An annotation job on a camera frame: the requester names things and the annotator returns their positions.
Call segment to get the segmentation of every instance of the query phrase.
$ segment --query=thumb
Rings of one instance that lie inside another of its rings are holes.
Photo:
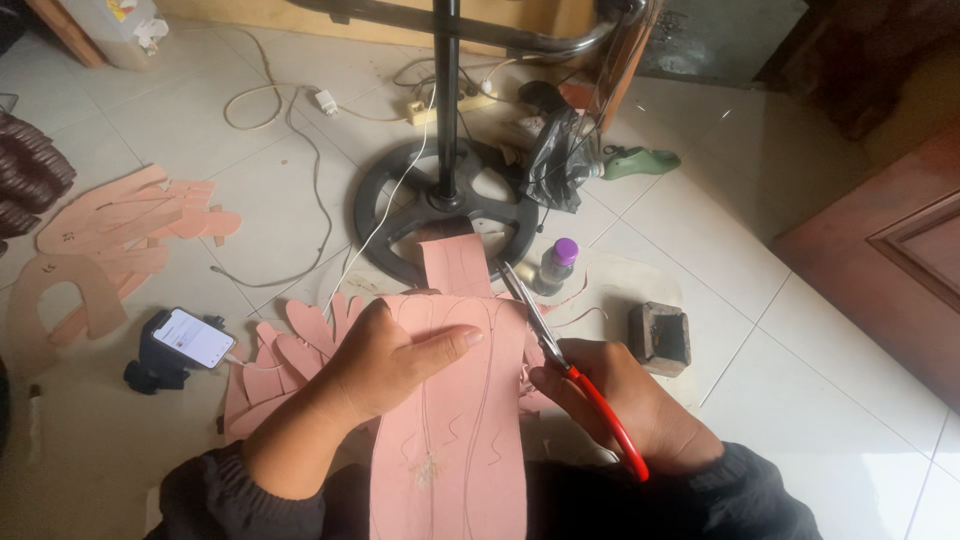
[[[610,445],[610,433],[593,410],[584,393],[577,385],[555,370],[535,367],[530,370],[530,382],[553,403],[559,405],[574,422],[580,424],[597,444]]]
[[[403,354],[421,380],[426,380],[459,360],[477,343],[484,340],[480,329],[461,326],[435,335],[426,341],[404,347]]]

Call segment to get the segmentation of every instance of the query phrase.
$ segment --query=red scissor handle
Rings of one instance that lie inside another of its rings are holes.
[[[600,394],[596,386],[590,382],[590,379],[587,379],[586,375],[580,373],[580,371],[572,365],[570,369],[567,370],[566,377],[572,380],[573,383],[587,395],[587,399],[593,404],[593,408],[600,415],[600,418],[603,419],[610,433],[613,434],[616,443],[620,445],[620,450],[623,451],[623,464],[627,467],[627,470],[633,473],[640,481],[646,481],[650,478],[650,471],[647,470],[647,464],[643,462],[640,453],[636,451],[634,442],[630,440],[630,435],[623,429],[623,424],[620,424],[620,419],[616,417],[616,413],[613,412],[613,409],[607,404],[607,400]]]

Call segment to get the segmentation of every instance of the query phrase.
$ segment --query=person's left hand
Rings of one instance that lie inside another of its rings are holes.
[[[333,358],[317,374],[317,384],[311,386],[318,395],[340,402],[353,428],[400,405],[421,382],[483,339],[480,329],[460,326],[414,343],[394,321],[387,303],[378,298],[360,313]]]

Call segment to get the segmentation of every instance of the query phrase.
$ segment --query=scissors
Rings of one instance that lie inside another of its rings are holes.
[[[540,341],[543,351],[548,357],[552,358],[564,368],[566,377],[576,384],[584,395],[587,396],[587,400],[593,405],[593,409],[600,415],[607,429],[610,430],[613,438],[616,439],[617,444],[620,445],[620,450],[622,450],[624,454],[624,459],[622,460],[624,466],[640,481],[645,481],[650,478],[647,464],[643,461],[643,458],[640,457],[640,453],[636,451],[634,442],[630,440],[630,435],[623,429],[623,424],[620,423],[620,419],[616,417],[616,413],[614,413],[610,405],[607,404],[607,400],[604,399],[586,375],[580,373],[575,365],[568,363],[564,359],[564,354],[560,351],[560,346],[557,345],[557,340],[554,339],[553,332],[550,331],[550,327],[548,327],[546,321],[543,320],[543,315],[541,315],[540,310],[537,309],[533,296],[530,295],[530,291],[527,290],[526,285],[516,276],[514,269],[510,267],[509,263],[500,260],[496,263],[497,270],[500,271],[500,276],[503,277],[503,282],[507,285],[510,294],[514,296],[515,300],[519,300],[527,306],[527,319],[530,326],[534,329],[534,335]]]

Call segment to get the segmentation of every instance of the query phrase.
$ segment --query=round black base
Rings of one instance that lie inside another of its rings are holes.
[[[376,217],[376,199],[383,186],[389,180],[400,179],[403,171],[417,156],[421,145],[422,142],[417,141],[396,148],[378,161],[364,177],[353,203],[353,222],[361,242],[370,237],[379,223]],[[391,251],[390,247],[403,236],[429,223],[458,215],[469,219],[491,219],[512,227],[515,231],[514,237],[498,255],[498,258],[511,265],[518,263],[533,244],[540,211],[537,203],[518,189],[523,170],[517,165],[508,166],[502,154],[495,148],[462,137],[457,139],[457,155],[460,158],[454,174],[457,201],[449,204],[437,197],[437,181],[416,166],[411,168],[403,180],[403,186],[415,192],[416,200],[396,213],[391,213],[364,250],[367,258],[377,268],[395,280],[420,288],[427,286],[423,269],[401,258]],[[436,137],[427,139],[421,157],[433,156],[437,156]],[[484,197],[473,189],[473,179],[488,167],[503,177],[514,190],[516,203]],[[491,264],[488,265],[488,271],[492,277],[496,275],[496,269]]]

